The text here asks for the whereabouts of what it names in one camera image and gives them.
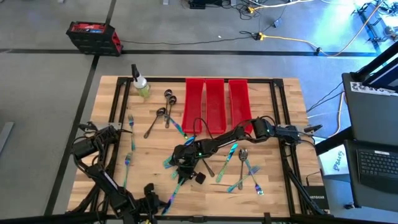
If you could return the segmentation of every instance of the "spray bottle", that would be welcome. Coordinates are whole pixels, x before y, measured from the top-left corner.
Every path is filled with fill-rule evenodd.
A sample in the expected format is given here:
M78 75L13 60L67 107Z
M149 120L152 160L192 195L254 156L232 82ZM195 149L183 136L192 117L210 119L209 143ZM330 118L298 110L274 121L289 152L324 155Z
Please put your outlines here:
M144 99L148 98L150 86L147 80L138 72L136 64L131 65L131 73L134 79L132 84L136 87L138 94Z

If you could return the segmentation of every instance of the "wooden table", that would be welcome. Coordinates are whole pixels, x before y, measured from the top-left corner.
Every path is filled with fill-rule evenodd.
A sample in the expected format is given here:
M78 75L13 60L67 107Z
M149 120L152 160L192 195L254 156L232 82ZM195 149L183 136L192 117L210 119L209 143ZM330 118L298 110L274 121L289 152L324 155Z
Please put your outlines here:
M94 123L106 123L108 121L113 95L116 86L117 77L102 77L99 84L91 120ZM285 95L289 107L291 123L294 125L307 125L307 114L300 89L300 83L295 78L285 78ZM131 85L130 94L127 102L126 115L123 122L123 128L129 129L127 114L132 114L135 120L134 134L136 140L136 152L133 154L132 164L129 171L127 189L133 194L134 198L144 196L143 188L148 183L155 184L155 192L160 199L167 201L177 186L177 180L172 180L170 175L175 168L164 169L163 161L168 158L176 145L185 142L182 135L170 125L165 129L163 119L158 119L154 128L147 139L143 138L150 124L155 118L155 112L160 107L165 106L163 93L166 89L171 89L177 97L177 104L173 106L172 117L181 124L185 102L185 83L151 83L151 97L144 101L138 96L136 89ZM226 92L226 115L227 131L231 129L231 118L229 110L228 84L225 84ZM251 104L252 117L268 115L274 117L272 109L272 100L270 95L270 86L264 83L249 83L249 98ZM205 113L205 97L203 97L203 111ZM282 113L282 103L280 95L277 94L279 113L284 122ZM208 138L203 127L200 138ZM121 145L117 158L114 179L119 184L123 184L125 175L124 158L131 150L131 139L128 133L123 133ZM242 190L234 190L229 194L226 189L239 180L241 162L236 153L229 162L222 181L217 184L215 178L211 178L204 166L199 162L196 168L197 172L206 174L205 182L200 185L193 180L184 184L172 205L168 215L181 216L219 216L219 217L263 217L264 212L269 212L272 217L289 217L287 205L287 196L285 189L282 164L278 140L270 138L268 141L260 144L251 144L250 142L240 141L239 148L245 147L249 151L250 163L252 166L258 165L261 170L256 174L256 179L261 185L264 195L257 195L254 190L252 179L246 179ZM217 154L207 159L209 166L215 174L220 171L230 146L221 148ZM91 163L94 155L84 158L84 162ZM314 148L307 143L297 146L297 157L301 172L301 179L305 183L305 177L311 173L319 171L318 160ZM311 185L323 185L320 174L309 177ZM68 204L68 210L75 208L81 200L85 198L94 182L86 177L79 170L76 172L75 183L73 184L72 194ZM294 205L296 213L300 213L299 198L297 191L292 184L294 195Z

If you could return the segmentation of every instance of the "fork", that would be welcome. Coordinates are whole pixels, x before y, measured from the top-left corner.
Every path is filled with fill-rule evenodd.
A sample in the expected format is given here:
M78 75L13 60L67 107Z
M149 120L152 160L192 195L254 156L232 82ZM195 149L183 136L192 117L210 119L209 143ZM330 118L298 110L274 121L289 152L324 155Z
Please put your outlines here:
M132 117L131 114L128 115L129 118L129 125L131 129L131 150L135 151L136 150L136 143L134 143L134 133L132 132L132 127L134 126L134 118Z

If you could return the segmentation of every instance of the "red plastic tray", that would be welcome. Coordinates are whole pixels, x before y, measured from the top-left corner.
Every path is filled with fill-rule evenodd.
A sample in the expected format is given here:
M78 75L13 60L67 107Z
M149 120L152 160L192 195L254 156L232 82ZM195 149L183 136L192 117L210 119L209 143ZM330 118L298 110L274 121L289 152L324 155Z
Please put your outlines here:
M232 128L240 122L251 119L250 101L247 80L230 80L229 97L231 98ZM253 127L247 125L245 132L251 133Z
M195 118L201 118L201 93L205 80L202 78L185 79L185 108L182 118L182 130L185 133L193 133ZM197 119L195 132L201 133L201 120Z
M206 79L206 122L211 134L226 130L223 79Z

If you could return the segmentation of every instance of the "gray floor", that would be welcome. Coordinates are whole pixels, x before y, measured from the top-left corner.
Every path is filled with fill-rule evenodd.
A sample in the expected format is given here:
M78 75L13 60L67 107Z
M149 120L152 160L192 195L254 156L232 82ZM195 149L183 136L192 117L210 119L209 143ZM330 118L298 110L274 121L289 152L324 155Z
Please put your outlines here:
M270 0L277 4L279 0ZM121 39L141 42L196 42L239 37L240 30L258 31L258 19L242 21L232 9L184 9L178 1L161 6L160 1L118 0L111 24ZM74 49L65 35L71 21L104 21L109 1L7 0L0 4L0 48ZM339 51L361 27L353 8L320 1L288 6L283 23L267 35L306 39L323 50ZM261 27L279 17L281 8L264 11ZM349 52L374 52L362 32ZM284 40L255 42L251 39L205 45L137 45L125 49L275 50L311 51L306 44ZM44 212L65 147L92 56L51 54L0 54L0 127L16 124L0 154L0 218L28 217ZM101 57L85 112L90 117L102 75L129 75L136 63L145 75L297 77L309 108L341 81L341 73L357 71L372 58L275 57L232 55L123 55ZM338 99L308 116L323 124L318 135L327 137L336 129ZM343 107L342 128L349 126ZM68 202L75 173L68 166L56 212ZM337 217L397 222L398 213L361 208L345 210L352 201L349 183L325 180L332 214Z

